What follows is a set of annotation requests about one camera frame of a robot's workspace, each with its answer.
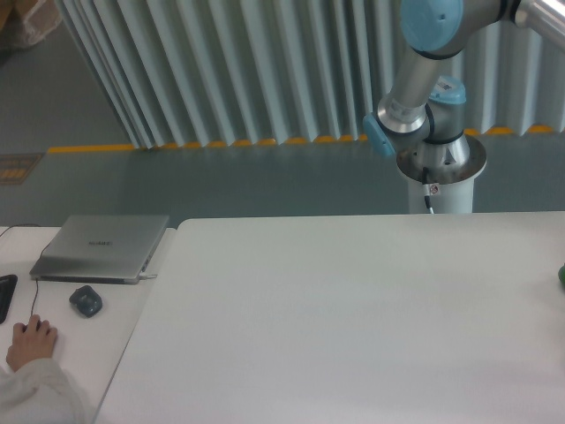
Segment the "person's hand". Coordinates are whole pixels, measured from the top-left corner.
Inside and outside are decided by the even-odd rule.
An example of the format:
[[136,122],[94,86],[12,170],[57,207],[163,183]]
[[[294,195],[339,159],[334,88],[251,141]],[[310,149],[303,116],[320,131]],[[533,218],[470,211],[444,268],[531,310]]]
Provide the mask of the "person's hand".
[[57,342],[58,330],[50,324],[50,332],[43,327],[35,331],[34,327],[41,317],[32,314],[27,324],[17,322],[13,326],[11,346],[6,354],[6,363],[13,372],[19,371],[23,366],[42,359],[51,359]]

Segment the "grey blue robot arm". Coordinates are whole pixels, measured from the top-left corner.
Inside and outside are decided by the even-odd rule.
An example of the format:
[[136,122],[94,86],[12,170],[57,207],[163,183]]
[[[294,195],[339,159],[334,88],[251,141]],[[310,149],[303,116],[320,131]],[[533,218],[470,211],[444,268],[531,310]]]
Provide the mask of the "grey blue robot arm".
[[462,51],[473,34],[501,20],[530,28],[564,46],[562,1],[403,1],[401,29],[409,48],[394,85],[363,119],[367,139],[383,156],[419,142],[447,144],[463,134],[465,99],[447,103],[447,121],[431,105],[441,65]]

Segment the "white sleeved forearm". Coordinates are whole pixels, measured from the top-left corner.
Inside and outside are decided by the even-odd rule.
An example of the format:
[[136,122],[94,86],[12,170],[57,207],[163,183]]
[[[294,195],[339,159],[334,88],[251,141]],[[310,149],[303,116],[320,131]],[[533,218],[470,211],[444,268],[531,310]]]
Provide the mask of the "white sleeved forearm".
[[32,360],[16,372],[1,369],[2,423],[85,423],[85,410],[53,359]]

